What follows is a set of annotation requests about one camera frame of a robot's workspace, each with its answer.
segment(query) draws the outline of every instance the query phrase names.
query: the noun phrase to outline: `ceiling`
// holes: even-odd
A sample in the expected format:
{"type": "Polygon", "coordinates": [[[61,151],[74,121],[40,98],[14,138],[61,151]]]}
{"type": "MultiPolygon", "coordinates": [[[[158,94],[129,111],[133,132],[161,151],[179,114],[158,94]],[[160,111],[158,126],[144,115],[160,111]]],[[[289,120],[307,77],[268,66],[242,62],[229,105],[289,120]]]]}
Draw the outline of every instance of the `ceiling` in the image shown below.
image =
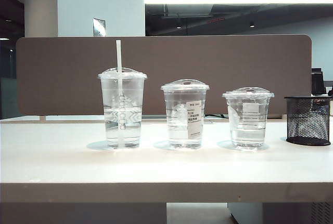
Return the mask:
{"type": "Polygon", "coordinates": [[[10,49],[15,48],[17,39],[24,37],[23,0],[0,0],[0,37],[9,39],[1,41],[1,45],[10,49]]]}
{"type": "MultiPolygon", "coordinates": [[[[146,5],[146,35],[235,34],[248,30],[250,21],[256,22],[258,28],[269,27],[332,16],[332,8],[315,6],[314,10],[309,5],[146,5]]],[[[17,39],[23,36],[24,0],[0,0],[0,37],[10,39],[1,41],[1,45],[12,49],[17,39]]]]}

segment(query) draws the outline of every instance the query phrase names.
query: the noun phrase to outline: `clear plastic cup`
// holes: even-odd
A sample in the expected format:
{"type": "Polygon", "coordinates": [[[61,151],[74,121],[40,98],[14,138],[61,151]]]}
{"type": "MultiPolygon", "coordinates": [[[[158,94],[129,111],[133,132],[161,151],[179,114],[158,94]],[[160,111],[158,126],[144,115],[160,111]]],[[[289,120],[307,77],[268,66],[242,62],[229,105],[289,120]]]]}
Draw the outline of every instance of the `clear plastic cup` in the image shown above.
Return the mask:
{"type": "Polygon", "coordinates": [[[265,139],[268,105],[274,93],[258,87],[227,91],[231,139],[240,149],[260,148],[265,139]]]}
{"type": "Polygon", "coordinates": [[[164,91],[171,147],[199,148],[209,86],[198,80],[177,80],[161,86],[161,89],[164,91]]]}
{"type": "Polygon", "coordinates": [[[141,134],[144,81],[147,75],[122,68],[122,91],[119,93],[118,68],[98,75],[101,81],[105,130],[110,148],[135,148],[141,134]]]}

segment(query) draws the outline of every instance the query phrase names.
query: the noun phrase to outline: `white wall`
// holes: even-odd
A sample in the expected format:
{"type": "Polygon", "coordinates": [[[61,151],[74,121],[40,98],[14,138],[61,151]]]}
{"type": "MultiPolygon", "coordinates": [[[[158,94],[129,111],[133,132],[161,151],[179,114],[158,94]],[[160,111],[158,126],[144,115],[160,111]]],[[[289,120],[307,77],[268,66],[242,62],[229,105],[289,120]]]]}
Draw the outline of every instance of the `white wall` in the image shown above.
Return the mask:
{"type": "Polygon", "coordinates": [[[59,36],[93,36],[93,18],[107,36],[145,36],[144,0],[58,0],[59,36]]]}
{"type": "Polygon", "coordinates": [[[57,0],[24,0],[26,37],[56,37],[57,22],[57,0]]]}
{"type": "Polygon", "coordinates": [[[323,68],[324,80],[333,80],[333,17],[254,28],[238,34],[306,34],[312,40],[312,67],[323,68]]]}

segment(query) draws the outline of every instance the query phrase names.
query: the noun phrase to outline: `black mesh cup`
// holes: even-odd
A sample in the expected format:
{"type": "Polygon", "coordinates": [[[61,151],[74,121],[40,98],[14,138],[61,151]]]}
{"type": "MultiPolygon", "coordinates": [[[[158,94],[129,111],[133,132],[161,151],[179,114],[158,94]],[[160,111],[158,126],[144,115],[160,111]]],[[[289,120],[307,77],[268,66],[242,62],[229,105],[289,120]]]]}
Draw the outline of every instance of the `black mesh cup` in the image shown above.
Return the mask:
{"type": "Polygon", "coordinates": [[[285,97],[287,141],[310,146],[330,145],[329,102],[331,97],[285,97]]]}

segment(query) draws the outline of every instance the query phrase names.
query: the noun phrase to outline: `ceiling lamp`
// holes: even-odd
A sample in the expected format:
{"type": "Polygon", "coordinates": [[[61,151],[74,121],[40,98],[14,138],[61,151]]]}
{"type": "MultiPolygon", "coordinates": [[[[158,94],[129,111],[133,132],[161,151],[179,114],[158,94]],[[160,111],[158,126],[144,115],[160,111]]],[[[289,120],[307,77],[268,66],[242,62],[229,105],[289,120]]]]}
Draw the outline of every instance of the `ceiling lamp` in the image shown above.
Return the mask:
{"type": "Polygon", "coordinates": [[[173,4],[173,5],[257,5],[257,4],[333,4],[333,0],[145,0],[145,4],[173,4]]]}

